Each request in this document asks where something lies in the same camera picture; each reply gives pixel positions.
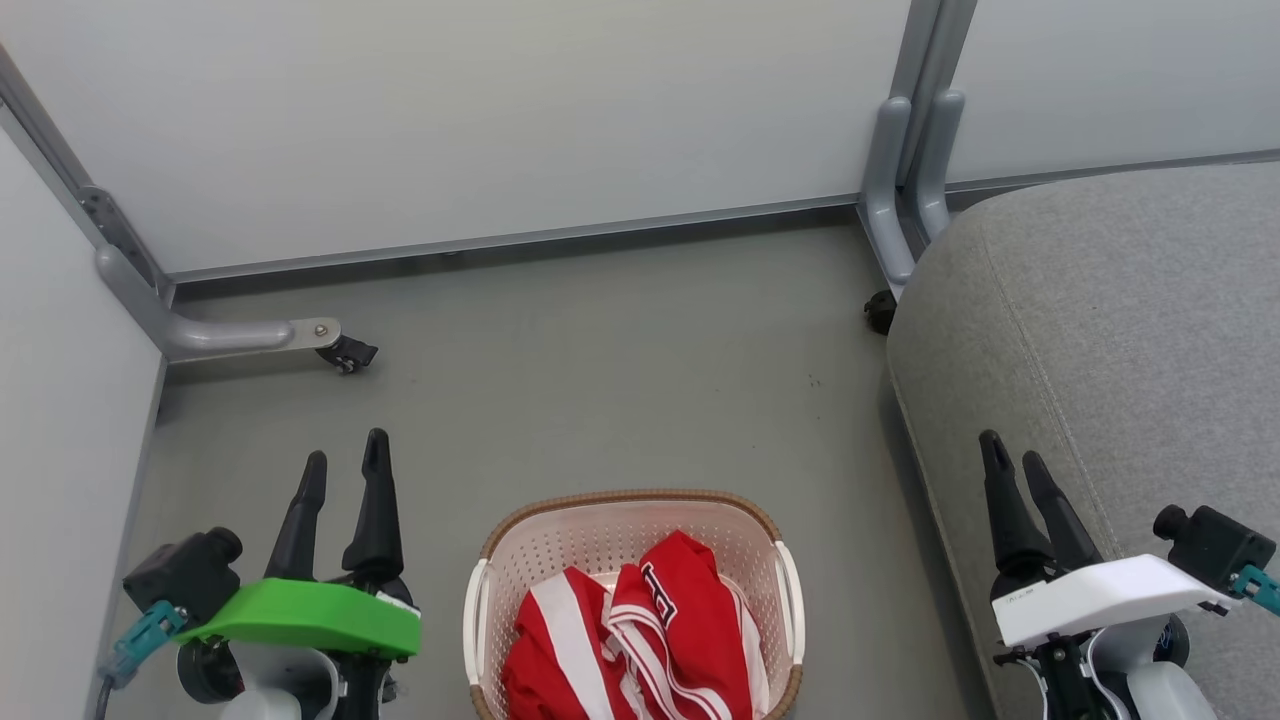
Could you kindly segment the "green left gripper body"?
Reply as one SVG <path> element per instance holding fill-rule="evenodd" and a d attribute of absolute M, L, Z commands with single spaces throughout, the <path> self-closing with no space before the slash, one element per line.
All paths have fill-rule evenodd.
<path fill-rule="evenodd" d="M 407 585 L 261 579 L 182 632 L 175 669 L 198 703 L 390 703 L 421 648 Z"/>

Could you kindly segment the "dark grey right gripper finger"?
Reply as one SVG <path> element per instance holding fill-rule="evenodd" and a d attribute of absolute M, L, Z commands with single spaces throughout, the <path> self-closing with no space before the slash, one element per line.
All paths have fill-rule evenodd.
<path fill-rule="evenodd" d="M 1100 552 L 1068 496 L 1052 478 L 1044 459 L 1027 451 L 1021 459 L 1028 489 L 1048 532 L 1057 574 L 1102 564 Z"/>
<path fill-rule="evenodd" d="M 1050 541 L 1032 520 L 1018 487 L 1015 465 L 998 433 L 979 434 L 984 492 L 997 577 L 989 598 L 996 601 L 1047 580 L 1053 566 Z"/>

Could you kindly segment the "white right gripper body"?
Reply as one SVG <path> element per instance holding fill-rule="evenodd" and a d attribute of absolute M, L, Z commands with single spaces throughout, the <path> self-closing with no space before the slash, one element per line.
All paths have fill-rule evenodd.
<path fill-rule="evenodd" d="M 1009 648 L 995 661 L 1033 673 L 1042 719 L 1215 719 L 1185 669 L 1155 650 L 1179 612 L 1238 606 L 1153 555 L 1102 562 L 993 601 Z"/>

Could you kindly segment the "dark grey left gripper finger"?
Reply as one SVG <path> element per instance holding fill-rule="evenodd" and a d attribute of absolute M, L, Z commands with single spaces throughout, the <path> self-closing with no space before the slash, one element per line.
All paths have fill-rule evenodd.
<path fill-rule="evenodd" d="M 287 509 L 264 573 L 265 579 L 315 582 L 317 518 L 326 498 L 326 455 L 312 451 Z"/>
<path fill-rule="evenodd" d="M 404 569 L 404 556 L 390 439 L 381 428 L 367 434 L 361 474 L 364 497 L 342 569 L 356 582 L 393 582 Z"/>

